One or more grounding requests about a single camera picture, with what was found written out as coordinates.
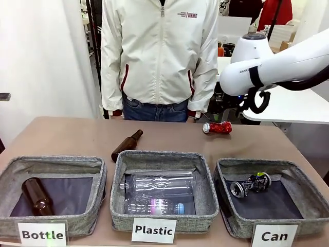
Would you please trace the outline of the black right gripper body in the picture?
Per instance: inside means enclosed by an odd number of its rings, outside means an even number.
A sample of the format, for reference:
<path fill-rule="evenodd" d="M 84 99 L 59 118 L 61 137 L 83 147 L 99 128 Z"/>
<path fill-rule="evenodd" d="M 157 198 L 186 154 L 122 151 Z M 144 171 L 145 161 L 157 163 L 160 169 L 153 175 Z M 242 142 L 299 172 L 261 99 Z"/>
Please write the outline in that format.
<path fill-rule="evenodd" d="M 245 95 L 230 96 L 217 84 L 214 89 L 214 107 L 216 110 L 238 108 L 245 99 Z"/>

